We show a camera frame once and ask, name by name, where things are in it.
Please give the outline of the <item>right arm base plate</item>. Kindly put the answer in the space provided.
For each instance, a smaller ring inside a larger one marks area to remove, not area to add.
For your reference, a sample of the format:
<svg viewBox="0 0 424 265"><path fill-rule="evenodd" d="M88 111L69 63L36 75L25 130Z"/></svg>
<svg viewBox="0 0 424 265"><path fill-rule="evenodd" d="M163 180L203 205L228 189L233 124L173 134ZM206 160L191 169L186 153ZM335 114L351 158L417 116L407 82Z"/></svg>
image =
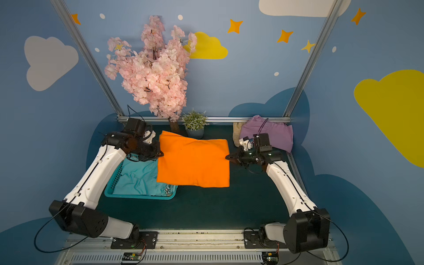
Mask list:
<svg viewBox="0 0 424 265"><path fill-rule="evenodd" d="M243 231L244 244L246 249L263 248L263 249L277 249L287 248L285 243L270 240L265 232L264 227L254 230L252 228L245 228Z"/></svg>

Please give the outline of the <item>purple garment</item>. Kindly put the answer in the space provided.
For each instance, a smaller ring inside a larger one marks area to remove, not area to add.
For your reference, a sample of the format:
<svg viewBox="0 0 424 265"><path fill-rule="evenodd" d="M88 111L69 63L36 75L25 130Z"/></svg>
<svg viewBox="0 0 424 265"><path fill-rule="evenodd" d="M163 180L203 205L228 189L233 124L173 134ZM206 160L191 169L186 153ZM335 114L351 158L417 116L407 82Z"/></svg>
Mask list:
<svg viewBox="0 0 424 265"><path fill-rule="evenodd" d="M277 149L291 152L293 148L293 127L274 123L256 115L241 127L240 138L253 139L255 134L268 134L270 144Z"/></svg>

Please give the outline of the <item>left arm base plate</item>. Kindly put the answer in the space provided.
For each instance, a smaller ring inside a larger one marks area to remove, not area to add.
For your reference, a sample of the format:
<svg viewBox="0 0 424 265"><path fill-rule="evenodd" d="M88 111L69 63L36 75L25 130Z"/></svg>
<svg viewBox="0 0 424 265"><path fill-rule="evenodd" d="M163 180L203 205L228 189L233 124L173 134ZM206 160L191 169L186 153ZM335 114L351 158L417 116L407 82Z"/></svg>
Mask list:
<svg viewBox="0 0 424 265"><path fill-rule="evenodd" d="M138 236L131 235L128 239L114 238L110 246L111 249L120 250L148 250L155 249L159 233L156 231L139 231Z"/></svg>

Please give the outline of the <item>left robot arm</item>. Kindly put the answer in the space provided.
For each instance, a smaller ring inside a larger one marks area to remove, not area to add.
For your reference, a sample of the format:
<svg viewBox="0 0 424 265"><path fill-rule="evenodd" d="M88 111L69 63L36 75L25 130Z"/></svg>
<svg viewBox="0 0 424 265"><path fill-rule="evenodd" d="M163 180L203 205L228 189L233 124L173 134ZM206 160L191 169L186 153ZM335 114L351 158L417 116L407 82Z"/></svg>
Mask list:
<svg viewBox="0 0 424 265"><path fill-rule="evenodd" d="M96 210L100 197L118 166L129 156L144 161L163 155L155 132L111 132L103 139L99 151L86 173L73 190L62 200L53 201L49 211L58 226L73 234L91 238L112 237L137 244L139 228L133 223L118 220Z"/></svg>

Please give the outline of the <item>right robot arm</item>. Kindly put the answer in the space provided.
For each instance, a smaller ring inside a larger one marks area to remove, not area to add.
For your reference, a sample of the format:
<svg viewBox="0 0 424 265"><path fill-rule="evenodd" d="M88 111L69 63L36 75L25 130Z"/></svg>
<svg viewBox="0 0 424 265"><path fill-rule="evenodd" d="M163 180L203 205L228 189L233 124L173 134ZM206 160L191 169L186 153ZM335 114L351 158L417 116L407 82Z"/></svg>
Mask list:
<svg viewBox="0 0 424 265"><path fill-rule="evenodd" d="M263 227L265 238L283 243L293 254L326 248L329 243L330 214L319 209L302 190L279 151L245 151L240 147L226 156L240 166L258 164L273 181L288 209L286 224L269 223Z"/></svg>

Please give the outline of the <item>orange pants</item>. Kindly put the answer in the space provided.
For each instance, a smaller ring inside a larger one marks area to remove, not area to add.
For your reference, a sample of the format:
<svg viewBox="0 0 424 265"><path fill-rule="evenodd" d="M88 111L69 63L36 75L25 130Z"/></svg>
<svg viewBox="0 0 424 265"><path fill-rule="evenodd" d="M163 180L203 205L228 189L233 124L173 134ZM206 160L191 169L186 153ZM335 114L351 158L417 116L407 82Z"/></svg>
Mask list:
<svg viewBox="0 0 424 265"><path fill-rule="evenodd" d="M163 131L159 137L164 156L158 159L157 181L202 188L230 186L230 153L224 139L197 140Z"/></svg>

